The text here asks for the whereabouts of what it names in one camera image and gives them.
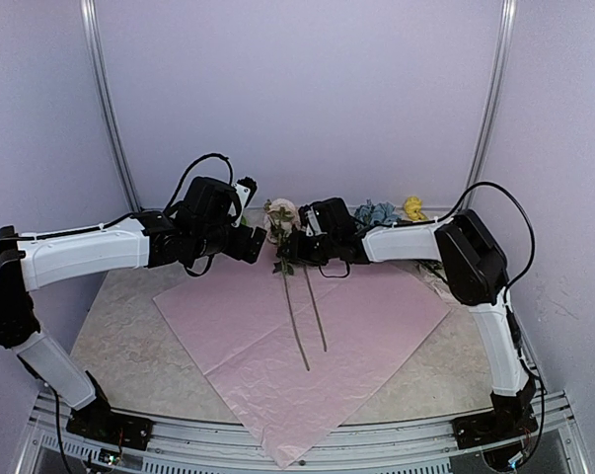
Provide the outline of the yellow fake flower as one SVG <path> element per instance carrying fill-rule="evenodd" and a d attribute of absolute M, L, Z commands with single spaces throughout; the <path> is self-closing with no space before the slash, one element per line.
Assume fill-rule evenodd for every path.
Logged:
<path fill-rule="evenodd" d="M 407 218 L 412 222 L 426 221 L 427 217 L 422 211 L 422 200 L 419 197 L 411 196 L 403 204 Z"/>

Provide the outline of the blue fake flower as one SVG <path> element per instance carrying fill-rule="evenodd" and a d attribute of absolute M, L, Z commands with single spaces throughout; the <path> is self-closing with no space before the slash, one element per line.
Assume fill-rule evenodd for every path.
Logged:
<path fill-rule="evenodd" d="M 371 228 L 380 224 L 393 225 L 400 218 L 396 213 L 396 208 L 390 202 L 374 203 L 371 199 L 357 207 L 353 217 L 359 229 Z"/>

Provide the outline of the purple wrapping paper sheet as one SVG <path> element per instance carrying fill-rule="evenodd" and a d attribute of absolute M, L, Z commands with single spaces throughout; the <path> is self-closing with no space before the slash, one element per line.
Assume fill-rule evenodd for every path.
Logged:
<path fill-rule="evenodd" d="M 335 429 L 372 397 L 448 314 L 390 265 L 343 280 L 223 263 L 155 304 L 245 427 Z"/>

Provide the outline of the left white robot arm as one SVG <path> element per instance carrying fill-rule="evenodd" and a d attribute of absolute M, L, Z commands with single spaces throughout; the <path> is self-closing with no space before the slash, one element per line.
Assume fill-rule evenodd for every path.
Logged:
<path fill-rule="evenodd" d="M 184 198 L 163 210 L 46 234 L 0 228 L 0 347 L 47 384 L 94 436 L 112 437 L 118 415 L 95 378 L 44 329 L 33 293 L 66 280 L 172 264 L 197 277 L 196 261 L 212 262 L 219 254 L 253 264 L 265 232 L 242 216 L 257 188 L 250 177 L 234 184 L 196 177 Z"/>

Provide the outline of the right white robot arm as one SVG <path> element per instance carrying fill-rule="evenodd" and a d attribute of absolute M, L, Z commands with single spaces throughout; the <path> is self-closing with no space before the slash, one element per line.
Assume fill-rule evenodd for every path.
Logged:
<path fill-rule="evenodd" d="M 277 255 L 290 263 L 323 267 L 392 261 L 442 265 L 450 293 L 469 308 L 489 362 L 492 410 L 485 420 L 494 437 L 533 430 L 534 376 L 525 367 L 520 328 L 511 308 L 507 259 L 472 210 L 424 221 L 397 220 L 359 226 L 342 198 L 299 208 L 300 224 L 280 243 Z"/>

